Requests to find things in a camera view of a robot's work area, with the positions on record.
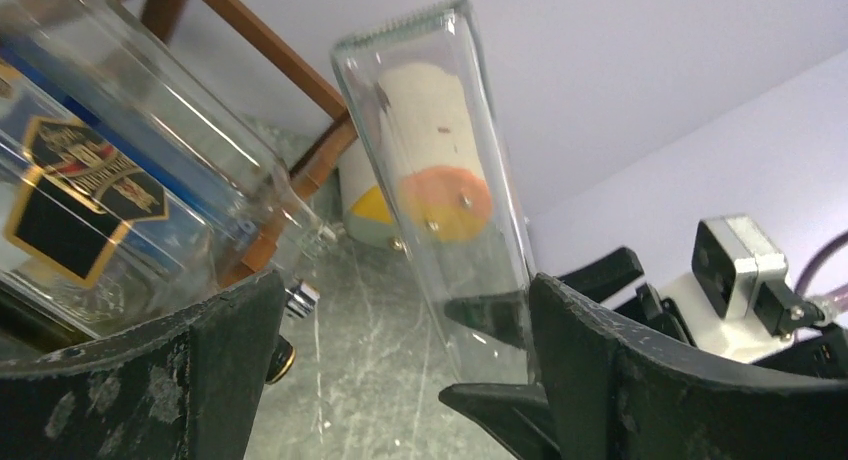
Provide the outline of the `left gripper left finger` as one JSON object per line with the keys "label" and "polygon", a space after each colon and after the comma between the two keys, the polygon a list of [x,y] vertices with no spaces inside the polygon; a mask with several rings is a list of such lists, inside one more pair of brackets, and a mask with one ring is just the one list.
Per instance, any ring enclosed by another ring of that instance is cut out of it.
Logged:
{"label": "left gripper left finger", "polygon": [[284,311],[267,270],[122,333],[1,365],[5,459],[240,459]]}

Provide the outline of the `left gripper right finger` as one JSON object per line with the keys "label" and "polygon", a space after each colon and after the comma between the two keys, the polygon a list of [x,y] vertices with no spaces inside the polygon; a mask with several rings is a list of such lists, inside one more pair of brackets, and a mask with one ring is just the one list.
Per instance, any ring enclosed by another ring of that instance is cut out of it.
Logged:
{"label": "left gripper right finger", "polygon": [[737,363],[540,274],[540,378],[565,459],[843,459],[847,384]]}

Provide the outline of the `clear bottle black gold cap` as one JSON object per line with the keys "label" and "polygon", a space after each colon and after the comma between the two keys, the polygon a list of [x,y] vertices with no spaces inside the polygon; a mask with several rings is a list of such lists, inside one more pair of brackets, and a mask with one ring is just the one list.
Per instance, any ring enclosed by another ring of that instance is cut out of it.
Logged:
{"label": "clear bottle black gold cap", "polygon": [[15,65],[1,66],[1,305],[71,343],[212,296],[211,227]]}

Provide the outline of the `small clear glass bottle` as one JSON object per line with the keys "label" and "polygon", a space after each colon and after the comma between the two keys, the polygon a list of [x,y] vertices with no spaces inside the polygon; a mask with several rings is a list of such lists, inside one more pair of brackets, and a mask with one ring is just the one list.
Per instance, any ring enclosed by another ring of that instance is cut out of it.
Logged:
{"label": "small clear glass bottle", "polygon": [[102,135],[259,270],[320,257],[335,230],[274,144],[234,113],[119,0],[1,0],[1,40]]}

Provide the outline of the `blue glass bottle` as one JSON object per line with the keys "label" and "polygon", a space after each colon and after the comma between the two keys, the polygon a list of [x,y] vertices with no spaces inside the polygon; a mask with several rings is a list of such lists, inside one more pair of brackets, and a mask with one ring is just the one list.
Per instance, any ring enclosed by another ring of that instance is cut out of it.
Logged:
{"label": "blue glass bottle", "polygon": [[119,106],[79,70],[1,50],[1,290],[68,330],[106,336],[237,279],[282,182],[244,192],[160,116]]}

